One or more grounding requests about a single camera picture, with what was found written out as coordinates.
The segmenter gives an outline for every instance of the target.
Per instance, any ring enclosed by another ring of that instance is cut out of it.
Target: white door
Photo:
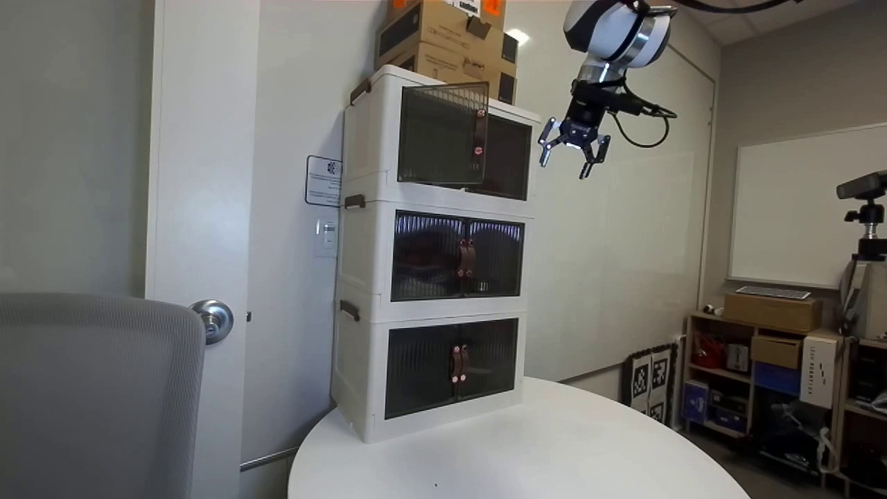
[[[235,316],[204,358],[193,499],[240,490],[257,9],[154,0],[145,296]]]

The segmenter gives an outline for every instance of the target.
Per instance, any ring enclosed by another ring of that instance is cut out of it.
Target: gray chair
[[[186,499],[202,348],[186,308],[0,293],[0,495]]]

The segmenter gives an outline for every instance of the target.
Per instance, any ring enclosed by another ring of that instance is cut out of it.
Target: robotic arm
[[[667,6],[648,6],[646,0],[574,0],[562,32],[574,49],[588,53],[588,61],[574,79],[565,120],[548,120],[537,139],[544,165],[556,143],[584,153],[580,176],[605,162],[610,147],[610,135],[598,132],[605,113],[659,117],[666,124],[677,120],[673,111],[639,99],[627,85],[627,68],[648,67],[663,56],[671,17]]]

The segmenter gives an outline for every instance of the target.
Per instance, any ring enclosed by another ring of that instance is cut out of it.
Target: stacked drawer unit
[[[362,441],[520,395],[533,124],[396,67],[347,108],[333,395]]]

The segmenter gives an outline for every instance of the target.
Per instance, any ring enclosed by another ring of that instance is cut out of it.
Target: floor
[[[755,451],[725,445],[703,429],[684,431],[699,449],[712,454],[750,499],[839,499],[839,488],[821,488],[821,480],[767,462]]]

